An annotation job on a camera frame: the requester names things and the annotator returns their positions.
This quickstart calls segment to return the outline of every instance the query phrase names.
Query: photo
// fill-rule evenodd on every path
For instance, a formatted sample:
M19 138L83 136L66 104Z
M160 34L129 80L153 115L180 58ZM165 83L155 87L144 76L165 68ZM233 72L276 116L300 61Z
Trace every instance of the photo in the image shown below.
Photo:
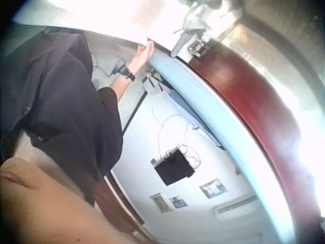
M158 206L161 212L171 212L172 209L168 206L168 204L165 202L163 197L160 193L153 195L150 197L154 203Z
M175 208L181 208L181 207L186 207L187 206L186 202L182 198L180 198L179 196L172 197L169 200L170 200L170 202L173 204L173 206Z
M209 199L227 192L226 187L218 178L214 179L209 183L204 184L203 186L200 186L200 188Z

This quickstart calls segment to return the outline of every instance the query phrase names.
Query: floor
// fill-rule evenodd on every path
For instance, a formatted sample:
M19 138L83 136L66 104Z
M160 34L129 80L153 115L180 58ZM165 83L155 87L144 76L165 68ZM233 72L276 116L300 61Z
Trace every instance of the floor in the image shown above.
M87 32L86 38L92 54L94 66L103 68L110 74L117 61L122 58L129 63L136 54L136 49L117 44L114 38L97 33ZM146 75L146 70L150 67L144 67L137 75L134 82L127 88L124 96L118 104L120 111L122 128L125 127L138 101L144 93L142 79ZM115 76L107 77L101 69L94 69L92 80L96 89L109 86L115 79Z
M18 46L32 38L37 33L41 32L44 27L32 25L12 24L9 29L10 39L4 43L5 49L2 49L1 55L8 55L13 52ZM116 39L92 32L85 33L88 40L88 46L92 54L93 65L100 66L110 74L116 62L123 58L126 63L129 63L133 55L136 53L136 46L134 48L125 47L117 44ZM122 128L125 127L138 101L140 100L144 89L142 87L142 79L146 75L145 70L150 70L151 67L144 67L137 75L136 80L127 88L124 96L118 104L120 111ZM92 80L97 89L109 86L116 76L107 78L101 69L94 69Z

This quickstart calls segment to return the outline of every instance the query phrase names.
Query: black clothing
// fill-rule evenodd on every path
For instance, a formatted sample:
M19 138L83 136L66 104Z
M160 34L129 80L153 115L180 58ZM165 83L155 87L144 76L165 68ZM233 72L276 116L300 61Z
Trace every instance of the black clothing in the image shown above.
M13 153L21 129L88 196L122 150L116 94L98 92L92 60L78 34L40 33L1 65L2 163Z

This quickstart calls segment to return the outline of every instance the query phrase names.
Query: button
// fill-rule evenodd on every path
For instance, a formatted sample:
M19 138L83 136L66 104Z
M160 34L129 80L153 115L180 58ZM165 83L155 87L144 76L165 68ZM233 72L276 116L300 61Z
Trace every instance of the button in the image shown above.
M30 107L26 107L26 108L24 109L24 114L28 114L29 111L30 111Z

